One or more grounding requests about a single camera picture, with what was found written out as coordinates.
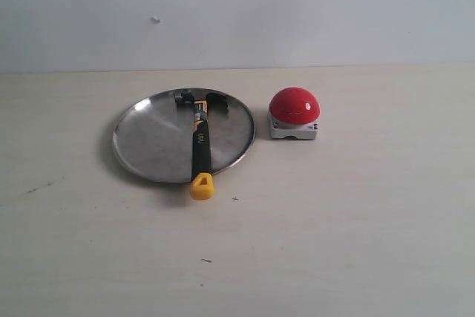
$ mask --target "hammer handle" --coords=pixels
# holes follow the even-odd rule
[[[209,143],[208,104],[194,101],[194,132],[191,155],[191,196],[207,200],[214,194],[211,176],[211,146]]]

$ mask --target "white wall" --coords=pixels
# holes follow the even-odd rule
[[[475,0],[0,0],[0,72],[471,60]]]

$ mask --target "round metal tray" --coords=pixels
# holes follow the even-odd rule
[[[190,181],[193,106],[177,107],[174,100],[175,92],[187,89],[193,88],[154,94],[124,113],[114,129],[112,147],[125,169],[155,182]],[[214,92],[228,98],[228,110],[209,104],[212,174],[217,174],[244,156],[255,138],[255,122],[239,99]]]

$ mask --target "red button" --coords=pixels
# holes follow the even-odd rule
[[[314,122],[320,115],[317,99],[309,91],[298,87],[285,88],[274,95],[269,110],[275,119],[293,125]]]

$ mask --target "white table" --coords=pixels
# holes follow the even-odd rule
[[[293,85],[315,142],[269,140]],[[258,124],[204,202],[111,156],[184,86]],[[475,316],[474,117],[475,64],[0,76],[0,316]]]

